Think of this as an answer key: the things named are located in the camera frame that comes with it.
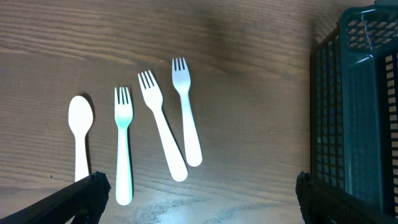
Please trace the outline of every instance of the spoon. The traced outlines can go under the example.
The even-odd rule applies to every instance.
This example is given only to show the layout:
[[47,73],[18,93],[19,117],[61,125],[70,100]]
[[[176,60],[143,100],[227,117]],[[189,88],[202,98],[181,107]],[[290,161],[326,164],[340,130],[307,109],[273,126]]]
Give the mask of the spoon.
[[93,124],[93,111],[82,96],[75,96],[69,104],[69,127],[75,135],[75,182],[87,177],[86,134]]

